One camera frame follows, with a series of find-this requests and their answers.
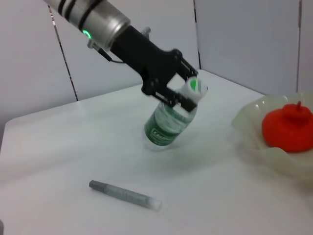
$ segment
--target plastic bottle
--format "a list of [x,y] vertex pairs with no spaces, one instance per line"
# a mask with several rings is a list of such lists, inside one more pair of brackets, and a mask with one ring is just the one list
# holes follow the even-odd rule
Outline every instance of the plastic bottle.
[[[196,77],[191,77],[181,88],[180,94],[198,103],[207,93],[207,86]],[[170,108],[159,103],[144,126],[144,144],[152,150],[166,149],[194,119],[196,107],[190,113],[180,105]]]

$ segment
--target marker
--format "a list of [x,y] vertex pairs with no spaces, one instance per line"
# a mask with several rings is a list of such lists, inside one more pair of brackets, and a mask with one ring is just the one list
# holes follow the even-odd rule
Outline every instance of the marker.
[[155,211],[159,211],[162,205],[162,202],[155,198],[94,180],[90,181],[89,187],[108,196],[153,209]]

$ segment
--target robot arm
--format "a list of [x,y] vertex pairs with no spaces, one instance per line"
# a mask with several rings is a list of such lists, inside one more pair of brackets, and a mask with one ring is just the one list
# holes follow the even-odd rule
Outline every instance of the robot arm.
[[89,47],[107,58],[111,51],[140,74],[142,92],[170,107],[180,104],[186,111],[197,105],[169,89],[177,73],[185,81],[198,72],[174,49],[163,51],[130,25],[130,20],[107,0],[44,0],[68,22],[89,37]]

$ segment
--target white bowl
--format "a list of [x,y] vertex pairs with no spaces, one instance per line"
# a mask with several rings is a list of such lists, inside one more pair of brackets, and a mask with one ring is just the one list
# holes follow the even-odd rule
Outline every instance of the white bowl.
[[313,149],[286,153],[280,148],[269,147],[262,135],[262,121],[267,113],[298,101],[313,111],[313,94],[264,96],[244,106],[232,121],[232,126],[243,134],[247,148],[258,153],[264,165],[289,176],[313,178]]

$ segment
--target white wall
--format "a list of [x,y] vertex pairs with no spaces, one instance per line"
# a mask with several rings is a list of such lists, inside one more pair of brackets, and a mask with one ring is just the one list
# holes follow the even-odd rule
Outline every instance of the white wall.
[[299,91],[313,92],[313,0],[303,0]]
[[[164,50],[178,48],[199,67],[193,0],[110,0],[139,31],[149,26],[151,41]],[[87,38],[53,12],[79,100],[141,83],[127,65],[109,63],[87,48]]]
[[0,146],[7,121],[75,102],[47,5],[0,3]]
[[298,0],[196,0],[196,10],[202,69],[264,94],[296,91]]

